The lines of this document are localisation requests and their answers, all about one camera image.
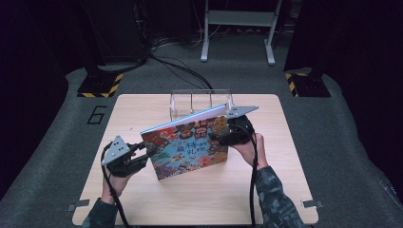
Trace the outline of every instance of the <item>hand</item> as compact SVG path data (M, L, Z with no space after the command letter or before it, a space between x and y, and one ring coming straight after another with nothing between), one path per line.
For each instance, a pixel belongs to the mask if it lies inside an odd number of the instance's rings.
M264 139L260 133L253 134L252 138L255 140L255 142L257 144L258 170L259 170L259 169L269 165L266 160L266 152L264 149ZM245 144L235 144L235 145L232 145L232 147L240 152L240 154L242 155L242 157L245 159L245 161L248 164L250 164L251 166L253 165L253 160L255 158L255 148L252 144L252 141L249 141Z
M106 174L109 176L110 172L106 168ZM125 178L118 178L113 175L110 175L109 181L112 187L116 191L116 195L119 197L125 190L125 187L127 186L128 181L130 180L131 177L133 177L135 173L125 177ZM109 204L115 204L115 200L110 196L110 191L109 191L109 186L106 183L106 180L103 178L103 190L102 190L102 196L101 200L103 202L109 203Z

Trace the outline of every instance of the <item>wooden table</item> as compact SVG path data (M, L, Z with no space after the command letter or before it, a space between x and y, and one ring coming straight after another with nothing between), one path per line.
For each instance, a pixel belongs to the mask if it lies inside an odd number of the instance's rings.
M316 223L317 209L301 204L312 196L278 97L234 94L233 100L235 105L259 106L247 116L264 136L267 161L280 177L286 195L293 200L304 223ZM141 142L140 131L170 120L169 103L169 94L125 94L118 98L80 197L89 200L89 206L76 208L74 224L83 222L101 196L103 148L117 135L126 143ZM148 161L146 168L131 178L120 199L132 225L250 224L251 172L252 168L232 148L226 162L165 180L157 180ZM257 224L262 224L256 193L255 213ZM123 224L119 215L116 224Z

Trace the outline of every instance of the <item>cartoon illustration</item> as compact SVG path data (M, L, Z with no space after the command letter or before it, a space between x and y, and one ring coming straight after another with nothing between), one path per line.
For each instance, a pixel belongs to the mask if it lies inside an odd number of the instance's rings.
M213 130L225 127L225 118L214 117L144 133L147 148L159 149L158 154L151 157L158 180L225 162L228 146L220 146L208 137Z
M181 124L181 125L177 125L177 129L181 132L181 134L179 135L179 138L181 140L187 140L190 137L193 136L193 126L195 124L194 123L187 123L187 124Z

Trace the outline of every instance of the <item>book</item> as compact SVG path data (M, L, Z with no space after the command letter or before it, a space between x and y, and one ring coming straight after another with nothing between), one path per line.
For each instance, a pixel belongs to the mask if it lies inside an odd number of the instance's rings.
M158 180L226 162L228 146L208 136L226 127L225 113L221 104L142 131L147 149L157 147L150 159Z

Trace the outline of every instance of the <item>metal stand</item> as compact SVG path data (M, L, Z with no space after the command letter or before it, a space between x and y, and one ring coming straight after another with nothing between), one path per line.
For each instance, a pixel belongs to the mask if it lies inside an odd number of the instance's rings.
M239 26L260 26L270 27L269 36L264 39L267 62L270 66L275 64L275 57L272 50L273 34L276 29L279 8L282 0L278 0L274 12L252 12L252 11L227 11L209 10L208 0L205 0L204 11L204 42L201 51L201 61L207 62L209 46L209 25L239 25Z

